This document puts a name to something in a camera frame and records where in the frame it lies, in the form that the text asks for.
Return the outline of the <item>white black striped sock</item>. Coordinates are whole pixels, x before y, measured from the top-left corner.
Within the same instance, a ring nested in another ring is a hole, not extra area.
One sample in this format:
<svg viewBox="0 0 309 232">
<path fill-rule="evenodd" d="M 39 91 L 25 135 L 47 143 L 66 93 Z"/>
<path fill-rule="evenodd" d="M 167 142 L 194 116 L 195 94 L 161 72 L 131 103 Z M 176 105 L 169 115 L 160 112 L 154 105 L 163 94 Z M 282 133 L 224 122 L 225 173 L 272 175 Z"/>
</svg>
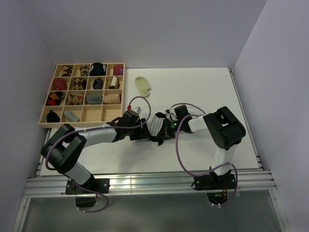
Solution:
<svg viewBox="0 0 309 232">
<path fill-rule="evenodd" d="M 149 133 L 151 136 L 156 137 L 159 132 L 161 131 L 164 121 L 166 120 L 165 117 L 155 115 L 152 119 L 152 122 L 149 127 Z"/>
</svg>

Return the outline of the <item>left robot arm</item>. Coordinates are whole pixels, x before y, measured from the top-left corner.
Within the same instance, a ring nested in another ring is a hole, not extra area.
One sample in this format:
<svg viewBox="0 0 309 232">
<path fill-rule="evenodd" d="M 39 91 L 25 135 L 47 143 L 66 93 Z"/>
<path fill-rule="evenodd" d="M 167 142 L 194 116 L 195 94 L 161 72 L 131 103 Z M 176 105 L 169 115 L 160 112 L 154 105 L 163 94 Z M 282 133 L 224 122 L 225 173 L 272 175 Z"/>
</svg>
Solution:
<svg viewBox="0 0 309 232">
<path fill-rule="evenodd" d="M 145 118 L 140 118 L 136 111 L 127 110 L 122 117 L 99 127 L 77 129 L 63 124 L 42 147 L 41 155 L 56 171 L 75 182 L 81 192 L 96 191 L 99 187 L 94 176 L 78 162 L 82 150 L 99 143 L 115 143 L 127 136 L 131 141 L 149 139 L 161 145 L 163 139 L 158 135 L 163 119 L 153 119 L 159 124 L 148 129 Z"/>
</svg>

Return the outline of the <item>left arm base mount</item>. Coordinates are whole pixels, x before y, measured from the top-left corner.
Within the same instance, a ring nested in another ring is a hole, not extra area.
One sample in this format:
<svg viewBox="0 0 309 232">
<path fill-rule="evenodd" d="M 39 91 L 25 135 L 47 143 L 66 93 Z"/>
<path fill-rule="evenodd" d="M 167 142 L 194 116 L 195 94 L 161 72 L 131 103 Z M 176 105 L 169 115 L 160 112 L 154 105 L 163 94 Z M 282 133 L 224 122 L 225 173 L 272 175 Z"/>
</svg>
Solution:
<svg viewBox="0 0 309 232">
<path fill-rule="evenodd" d="M 95 213 L 104 210 L 109 205 L 109 199 L 105 195 L 109 193 L 110 179 L 109 178 L 94 178 L 91 177 L 83 185 L 77 184 L 69 179 L 65 189 L 66 195 L 75 195 L 75 205 L 79 210 L 87 213 Z M 105 205 L 100 209 L 93 209 L 97 203 L 98 197 L 106 200 Z"/>
</svg>

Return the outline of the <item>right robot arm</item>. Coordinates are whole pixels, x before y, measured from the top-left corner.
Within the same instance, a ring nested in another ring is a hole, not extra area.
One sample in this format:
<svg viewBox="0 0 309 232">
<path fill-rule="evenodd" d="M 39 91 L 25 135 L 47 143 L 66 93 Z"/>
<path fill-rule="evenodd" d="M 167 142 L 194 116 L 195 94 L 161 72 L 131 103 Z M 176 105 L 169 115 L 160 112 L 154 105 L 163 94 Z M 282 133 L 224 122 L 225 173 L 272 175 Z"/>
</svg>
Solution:
<svg viewBox="0 0 309 232">
<path fill-rule="evenodd" d="M 154 115 L 150 125 L 150 138 L 161 145 L 164 140 L 179 136 L 179 132 L 194 133 L 208 130 L 216 150 L 211 163 L 209 183 L 213 188 L 220 188 L 226 181 L 225 176 L 230 173 L 231 161 L 238 144 L 246 135 L 242 123 L 226 106 L 213 113 L 193 116 L 189 114 L 187 106 L 190 103 L 178 103 L 167 109 L 165 113 Z"/>
</svg>

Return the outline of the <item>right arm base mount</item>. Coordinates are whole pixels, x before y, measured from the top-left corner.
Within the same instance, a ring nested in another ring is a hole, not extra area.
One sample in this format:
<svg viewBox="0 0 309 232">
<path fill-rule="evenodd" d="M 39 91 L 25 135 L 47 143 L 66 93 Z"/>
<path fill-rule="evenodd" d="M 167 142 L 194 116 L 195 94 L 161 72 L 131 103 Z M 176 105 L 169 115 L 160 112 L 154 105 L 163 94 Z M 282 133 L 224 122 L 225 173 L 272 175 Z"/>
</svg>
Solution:
<svg viewBox="0 0 309 232">
<path fill-rule="evenodd" d="M 205 176 L 194 177 L 191 188 L 197 191 L 206 191 L 207 198 L 211 204 L 222 206 L 228 202 L 228 190 L 236 190 L 238 180 L 234 174 L 228 171 L 224 175 L 211 172 Z"/>
</svg>

